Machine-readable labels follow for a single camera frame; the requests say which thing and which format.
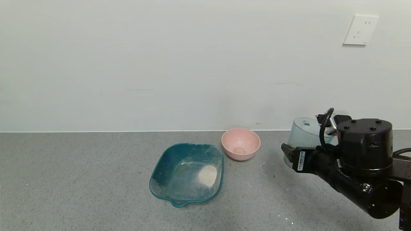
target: sticker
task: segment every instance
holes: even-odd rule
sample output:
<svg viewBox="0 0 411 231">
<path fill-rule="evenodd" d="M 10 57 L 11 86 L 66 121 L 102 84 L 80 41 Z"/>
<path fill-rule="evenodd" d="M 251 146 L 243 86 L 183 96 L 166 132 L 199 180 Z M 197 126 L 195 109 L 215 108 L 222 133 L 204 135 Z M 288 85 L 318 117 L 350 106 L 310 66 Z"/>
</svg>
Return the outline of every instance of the sticker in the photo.
<svg viewBox="0 0 411 231">
<path fill-rule="evenodd" d="M 302 171 L 302 168 L 304 167 L 304 158 L 305 158 L 305 152 L 300 152 L 300 158 L 298 160 L 298 171 Z"/>
</svg>

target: electrical outlet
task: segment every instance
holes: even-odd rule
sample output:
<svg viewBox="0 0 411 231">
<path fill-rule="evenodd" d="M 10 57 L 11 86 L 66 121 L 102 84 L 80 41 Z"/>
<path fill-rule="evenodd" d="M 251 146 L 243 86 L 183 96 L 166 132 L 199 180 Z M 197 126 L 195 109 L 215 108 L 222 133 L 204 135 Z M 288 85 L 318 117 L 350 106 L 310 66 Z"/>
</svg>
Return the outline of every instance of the electrical outlet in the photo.
<svg viewBox="0 0 411 231">
<path fill-rule="evenodd" d="M 343 44 L 367 45 L 377 26 L 379 17 L 355 15 Z"/>
</svg>

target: speckled countertop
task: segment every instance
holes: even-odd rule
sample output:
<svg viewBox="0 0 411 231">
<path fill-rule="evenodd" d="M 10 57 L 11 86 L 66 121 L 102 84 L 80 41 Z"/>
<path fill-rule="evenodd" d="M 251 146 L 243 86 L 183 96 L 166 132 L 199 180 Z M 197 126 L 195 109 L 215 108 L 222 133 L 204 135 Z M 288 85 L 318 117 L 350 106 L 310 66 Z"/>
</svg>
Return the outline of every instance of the speckled countertop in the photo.
<svg viewBox="0 0 411 231">
<path fill-rule="evenodd" d="M 317 176 L 290 169 L 280 149 L 289 132 L 257 134 L 254 158 L 226 156 L 219 194 L 184 208 L 150 193 L 153 168 L 175 143 L 221 147 L 222 132 L 0 134 L 1 230 L 398 230 L 398 212 L 373 219 Z M 394 149 L 410 140 L 411 131 L 395 131 Z"/>
</svg>

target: flour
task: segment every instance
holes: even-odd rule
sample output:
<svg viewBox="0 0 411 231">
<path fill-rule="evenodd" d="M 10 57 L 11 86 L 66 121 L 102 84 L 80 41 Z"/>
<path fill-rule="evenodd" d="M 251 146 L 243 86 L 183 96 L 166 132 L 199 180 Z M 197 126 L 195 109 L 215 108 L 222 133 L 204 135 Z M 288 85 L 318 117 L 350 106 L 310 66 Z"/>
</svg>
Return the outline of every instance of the flour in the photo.
<svg viewBox="0 0 411 231">
<path fill-rule="evenodd" d="M 217 179 L 217 169 L 212 165 L 204 166 L 197 175 L 197 180 L 207 187 L 212 187 Z"/>
</svg>

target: clear plastic container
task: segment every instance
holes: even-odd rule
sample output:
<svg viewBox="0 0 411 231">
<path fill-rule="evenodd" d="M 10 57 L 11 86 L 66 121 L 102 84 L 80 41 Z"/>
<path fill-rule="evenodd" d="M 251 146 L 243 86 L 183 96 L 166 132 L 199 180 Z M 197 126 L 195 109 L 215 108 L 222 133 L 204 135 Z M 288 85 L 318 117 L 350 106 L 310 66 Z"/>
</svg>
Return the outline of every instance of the clear plastic container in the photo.
<svg viewBox="0 0 411 231">
<path fill-rule="evenodd" d="M 320 126 L 315 119 L 311 118 L 297 118 L 293 122 L 291 127 L 291 133 L 288 138 L 287 144 L 291 147 L 308 147 L 314 148 L 320 143 Z M 334 136 L 324 134 L 324 140 L 326 143 L 331 143 Z M 284 156 L 285 163 L 292 167 L 292 163 Z"/>
</svg>

